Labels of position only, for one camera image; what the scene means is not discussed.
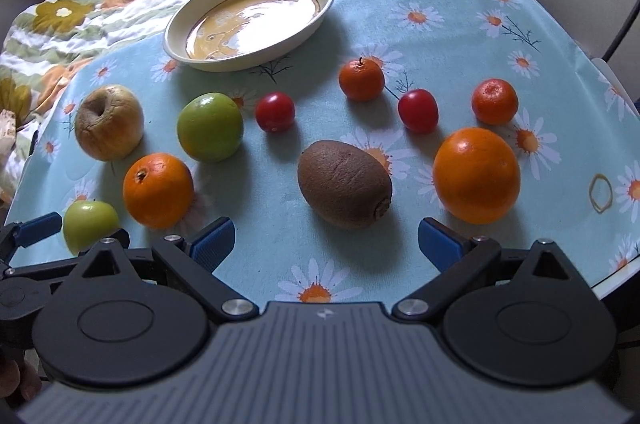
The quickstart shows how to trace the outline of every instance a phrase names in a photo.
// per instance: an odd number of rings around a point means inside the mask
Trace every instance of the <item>small green fruit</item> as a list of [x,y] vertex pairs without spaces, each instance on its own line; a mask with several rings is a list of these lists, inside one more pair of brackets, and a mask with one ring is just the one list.
[[104,201],[77,200],[66,210],[62,234],[73,254],[93,245],[120,228],[118,213]]
[[199,162],[220,162],[240,147],[244,123],[235,102],[222,93],[207,93],[192,100],[178,117],[182,149]]

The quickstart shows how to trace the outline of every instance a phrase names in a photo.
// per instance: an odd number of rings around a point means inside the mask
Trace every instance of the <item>bed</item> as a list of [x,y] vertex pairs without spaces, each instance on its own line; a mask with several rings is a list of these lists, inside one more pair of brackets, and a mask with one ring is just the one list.
[[[99,197],[116,207],[132,243],[146,244],[157,234],[127,216],[119,184],[135,158],[162,150],[188,162],[197,192],[189,216],[167,231],[185,234],[231,216],[237,250],[216,274],[261,307],[269,299],[403,297],[437,274],[414,237],[424,216],[508,247],[552,237],[591,285],[628,270],[638,255],[638,118],[618,84],[535,0],[336,0],[318,33],[287,58],[215,77],[162,51],[158,34],[184,2],[49,0],[18,16],[0,55],[2,108],[20,124],[0,175],[3,198],[14,200],[9,221]],[[384,99],[367,111],[346,107],[326,80],[358,56],[373,58],[386,78]],[[431,164],[446,134],[475,125],[468,97],[481,76],[507,78],[520,97],[514,121],[497,133],[520,160],[523,186],[509,216],[474,227],[442,209]],[[72,135],[82,97],[107,82],[131,87],[150,124],[145,146],[113,166],[91,161]],[[431,139],[415,139],[392,114],[398,96],[416,86],[435,90],[442,108]],[[265,139],[252,123],[255,100],[271,89],[300,104],[296,130],[279,140]],[[212,90],[242,106],[246,146],[236,160],[204,168],[180,153],[171,123],[185,100]],[[386,166],[392,216],[353,234],[314,217],[291,176],[300,151],[320,138],[361,147]],[[20,251],[12,264],[69,256],[58,237]]]

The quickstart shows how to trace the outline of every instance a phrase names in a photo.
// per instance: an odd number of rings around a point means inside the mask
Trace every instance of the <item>gray ribbed panel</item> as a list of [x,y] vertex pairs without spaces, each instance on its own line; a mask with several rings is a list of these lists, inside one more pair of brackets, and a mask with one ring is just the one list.
[[622,424],[630,416],[596,383],[527,392],[484,382],[453,363],[429,328],[396,324],[376,303],[270,303],[258,320],[221,327],[194,364],[157,384],[121,393],[53,384],[20,412],[27,424]]

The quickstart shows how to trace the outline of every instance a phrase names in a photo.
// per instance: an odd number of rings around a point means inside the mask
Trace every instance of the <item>apple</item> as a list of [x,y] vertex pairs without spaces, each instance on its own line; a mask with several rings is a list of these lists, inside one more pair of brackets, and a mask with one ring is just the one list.
[[98,200],[76,200],[68,207],[62,221],[66,246],[76,255],[119,228],[116,210]]
[[120,160],[140,143],[145,118],[131,90],[108,84],[85,97],[76,114],[76,139],[96,160]]
[[222,93],[193,99],[178,116],[178,140],[184,152],[199,162],[220,162],[240,147],[244,123],[240,109]]

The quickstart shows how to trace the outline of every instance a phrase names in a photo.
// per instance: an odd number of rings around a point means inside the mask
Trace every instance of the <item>orange fruit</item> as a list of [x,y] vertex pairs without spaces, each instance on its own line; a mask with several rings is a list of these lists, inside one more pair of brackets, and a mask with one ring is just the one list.
[[385,74],[374,60],[361,57],[350,60],[340,69],[338,83],[347,98],[365,102],[382,93]]
[[450,134],[433,163],[433,185],[444,207],[468,223],[493,223],[520,193],[520,166],[507,142],[484,128]]
[[167,229],[177,223],[191,206],[191,171],[173,155],[147,155],[127,171],[122,197],[136,222],[150,229]]
[[518,111],[518,96],[507,81],[490,78],[478,84],[474,90],[471,108],[476,118],[485,124],[507,124]]

